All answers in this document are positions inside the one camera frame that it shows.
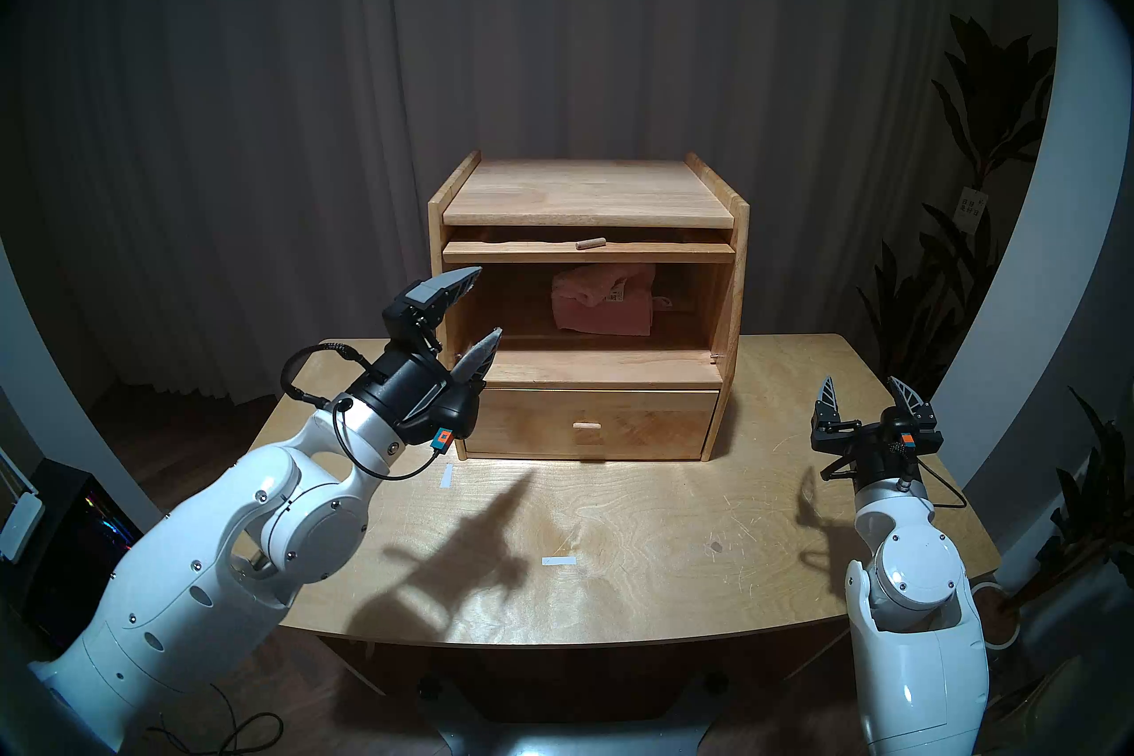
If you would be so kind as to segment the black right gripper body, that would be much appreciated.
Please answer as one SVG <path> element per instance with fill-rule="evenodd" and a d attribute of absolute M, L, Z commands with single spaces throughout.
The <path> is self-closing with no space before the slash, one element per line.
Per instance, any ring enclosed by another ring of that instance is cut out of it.
<path fill-rule="evenodd" d="M 920 481 L 920 457 L 938 452 L 943 443 L 939 430 L 917 428 L 912 423 L 860 421 L 818 424 L 811 433 L 811 448 L 836 457 L 820 472 L 823 481 L 850 479 L 856 491 L 878 481 L 895 478 L 908 491 Z"/>

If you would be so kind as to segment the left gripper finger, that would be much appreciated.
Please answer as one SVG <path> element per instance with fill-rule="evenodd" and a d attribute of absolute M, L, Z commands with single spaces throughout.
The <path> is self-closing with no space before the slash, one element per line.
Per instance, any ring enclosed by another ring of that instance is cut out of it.
<path fill-rule="evenodd" d="M 437 329 L 447 311 L 472 290 L 481 266 L 457 267 L 411 284 L 382 312 L 391 342 L 411 352 L 439 356 L 442 345 Z"/>
<path fill-rule="evenodd" d="M 502 337 L 502 328 L 494 328 L 482 340 L 472 345 L 451 369 L 451 384 L 484 388 Z"/>

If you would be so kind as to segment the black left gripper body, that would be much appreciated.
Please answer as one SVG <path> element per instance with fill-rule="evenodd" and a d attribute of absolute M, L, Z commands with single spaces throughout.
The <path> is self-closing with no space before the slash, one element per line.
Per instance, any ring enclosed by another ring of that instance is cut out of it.
<path fill-rule="evenodd" d="M 483 377 L 462 380 L 434 357 L 409 347 L 386 347 L 347 393 L 386 421 L 406 445 L 432 441 L 439 430 L 466 440 L 479 421 Z"/>

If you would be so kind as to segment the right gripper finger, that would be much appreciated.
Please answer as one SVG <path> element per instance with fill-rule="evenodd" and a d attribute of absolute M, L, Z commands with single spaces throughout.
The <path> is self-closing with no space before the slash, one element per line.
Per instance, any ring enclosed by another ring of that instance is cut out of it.
<path fill-rule="evenodd" d="M 936 428 L 938 426 L 931 404 L 923 400 L 922 396 L 914 389 L 892 375 L 887 377 L 887 387 L 896 407 L 909 415 L 919 428 Z"/>
<path fill-rule="evenodd" d="M 827 375 L 816 394 L 812 415 L 813 432 L 843 432 L 854 428 L 853 421 L 844 421 L 838 408 L 833 377 Z"/>

